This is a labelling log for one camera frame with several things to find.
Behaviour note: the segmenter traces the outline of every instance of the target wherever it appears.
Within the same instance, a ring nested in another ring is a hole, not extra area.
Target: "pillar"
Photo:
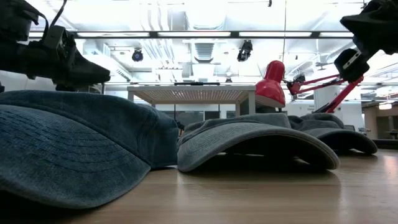
[[[365,128],[370,129],[368,137],[370,139],[377,139],[377,107],[363,109],[365,114]]]

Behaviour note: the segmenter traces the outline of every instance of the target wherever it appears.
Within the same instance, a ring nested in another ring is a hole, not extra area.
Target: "denim cap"
[[[322,169],[336,169],[340,164],[326,144],[293,130],[285,114],[271,113],[188,125],[178,141],[178,169],[192,171],[221,152],[297,156]]]
[[[91,93],[0,94],[0,190],[91,208],[177,164],[178,128],[156,109]]]
[[[377,152],[376,144],[365,135],[344,128],[344,123],[330,113],[313,113],[302,117],[289,116],[290,125],[297,131],[321,140],[334,151],[356,149],[367,154]]]

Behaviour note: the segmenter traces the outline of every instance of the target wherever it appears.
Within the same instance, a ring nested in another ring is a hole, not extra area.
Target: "wooden table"
[[[205,85],[205,86],[129,86],[128,99],[138,96],[152,106],[158,104],[235,104],[235,115],[241,114],[241,103],[248,99],[249,114],[256,113],[256,86]]]
[[[219,157],[189,175],[153,171],[97,209],[28,207],[3,207],[1,217],[50,223],[397,223],[398,151],[344,155],[340,169],[331,172],[296,162]]]

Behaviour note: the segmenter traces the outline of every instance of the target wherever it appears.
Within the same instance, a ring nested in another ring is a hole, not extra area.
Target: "spotlight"
[[[239,49],[238,61],[244,62],[249,59],[251,51],[253,50],[253,45],[250,40],[245,40],[242,47]]]
[[[144,56],[142,55],[141,49],[135,49],[131,58],[135,62],[142,61],[142,59],[144,59]]]

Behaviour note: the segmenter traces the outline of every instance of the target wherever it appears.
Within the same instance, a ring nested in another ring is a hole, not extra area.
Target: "cap visor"
[[[74,120],[0,105],[0,190],[56,207],[91,208],[125,194],[149,170]]]
[[[336,128],[315,128],[304,131],[304,133],[316,137],[335,151],[356,149],[368,154],[377,152],[376,144],[365,135],[356,131]]]
[[[275,144],[269,140],[278,138]],[[249,139],[263,138],[257,151],[285,151],[309,164],[324,169],[336,169],[340,162],[324,143],[296,130],[259,123],[229,123],[206,130],[183,143],[178,150],[178,169],[188,172],[213,156]]]

